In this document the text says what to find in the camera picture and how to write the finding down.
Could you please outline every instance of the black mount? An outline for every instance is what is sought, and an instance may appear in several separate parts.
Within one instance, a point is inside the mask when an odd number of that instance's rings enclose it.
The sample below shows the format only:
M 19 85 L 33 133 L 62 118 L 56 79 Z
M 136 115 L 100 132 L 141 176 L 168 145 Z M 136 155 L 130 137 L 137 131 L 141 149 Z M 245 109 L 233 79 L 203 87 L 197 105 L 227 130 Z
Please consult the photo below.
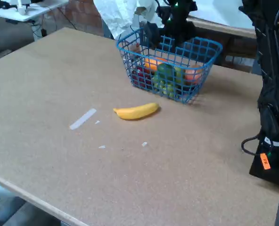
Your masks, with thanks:
M 250 174 L 279 184 L 279 0 L 242 0 L 239 8 L 253 22 L 258 44 L 258 63 L 261 66 L 263 88 L 258 98 L 261 130 Z M 268 157 L 270 169 L 264 169 L 260 154 Z
M 177 46 L 196 36 L 195 26 L 187 21 L 189 13 L 197 10 L 193 0 L 168 0 L 168 6 L 160 6 L 156 9 L 157 15 L 162 19 L 163 28 L 156 24 L 147 22 L 144 25 L 144 32 L 149 40 L 149 47 L 154 49 L 161 42 L 161 36 L 175 39 Z

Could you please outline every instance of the wire basket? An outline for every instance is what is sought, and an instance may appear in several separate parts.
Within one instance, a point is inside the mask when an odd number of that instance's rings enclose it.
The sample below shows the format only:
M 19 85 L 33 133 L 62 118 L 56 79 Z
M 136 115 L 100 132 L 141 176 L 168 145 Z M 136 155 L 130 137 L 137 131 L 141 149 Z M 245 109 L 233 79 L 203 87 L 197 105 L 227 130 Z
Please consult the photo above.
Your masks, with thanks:
M 196 37 L 174 47 L 174 39 L 161 38 L 152 50 L 139 28 L 120 39 L 117 47 L 133 86 L 185 104 L 200 91 L 222 45 Z

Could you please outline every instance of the white desk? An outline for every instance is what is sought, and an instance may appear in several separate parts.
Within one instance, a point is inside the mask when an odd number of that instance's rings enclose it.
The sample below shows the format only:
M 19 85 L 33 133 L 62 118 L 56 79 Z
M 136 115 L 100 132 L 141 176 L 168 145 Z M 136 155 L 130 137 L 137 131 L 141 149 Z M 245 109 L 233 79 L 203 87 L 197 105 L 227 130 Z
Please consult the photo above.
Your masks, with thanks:
M 39 16 L 51 11 L 52 9 L 66 5 L 68 2 L 69 0 L 45 0 L 43 2 L 34 3 L 29 6 L 25 15 L 19 14 L 16 8 L 0 8 L 0 17 L 20 22 L 26 22 L 31 19 L 37 21 Z M 32 26 L 32 30 L 34 33 L 34 40 L 36 41 L 41 36 L 40 26 Z

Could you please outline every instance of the orange label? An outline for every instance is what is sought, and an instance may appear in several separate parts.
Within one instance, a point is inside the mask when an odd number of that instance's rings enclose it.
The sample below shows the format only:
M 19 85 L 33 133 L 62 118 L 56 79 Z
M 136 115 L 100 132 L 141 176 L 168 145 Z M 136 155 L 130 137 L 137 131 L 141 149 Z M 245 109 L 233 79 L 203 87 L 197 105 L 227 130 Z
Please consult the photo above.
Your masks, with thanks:
M 270 166 L 270 162 L 268 161 L 268 158 L 267 158 L 266 154 L 261 153 L 260 158 L 261 158 L 261 162 L 263 164 L 264 169 L 269 170 L 271 168 L 271 166 Z

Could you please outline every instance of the yellow banana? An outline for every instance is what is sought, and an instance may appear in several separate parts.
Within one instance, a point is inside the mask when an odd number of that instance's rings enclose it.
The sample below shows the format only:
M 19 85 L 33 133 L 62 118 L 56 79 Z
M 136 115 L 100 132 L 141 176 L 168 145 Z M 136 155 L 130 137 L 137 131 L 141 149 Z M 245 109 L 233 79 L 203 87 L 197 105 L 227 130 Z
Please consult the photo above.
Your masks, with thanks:
M 125 120 L 140 119 L 147 115 L 156 112 L 159 108 L 157 103 L 149 103 L 142 106 L 131 107 L 131 108 L 114 108 L 114 112 Z

